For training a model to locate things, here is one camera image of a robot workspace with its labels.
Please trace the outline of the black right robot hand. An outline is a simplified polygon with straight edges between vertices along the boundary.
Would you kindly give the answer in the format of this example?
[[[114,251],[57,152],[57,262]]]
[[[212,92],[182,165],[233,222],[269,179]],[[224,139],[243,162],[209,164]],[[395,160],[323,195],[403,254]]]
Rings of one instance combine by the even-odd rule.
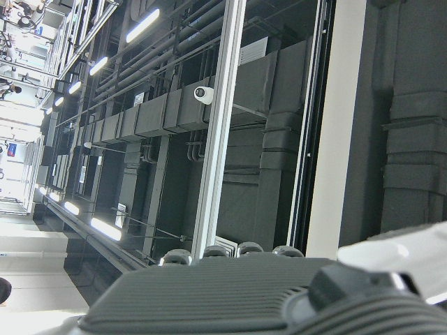
[[[446,224],[391,230],[335,260],[243,243],[121,276],[61,334],[445,334]]]

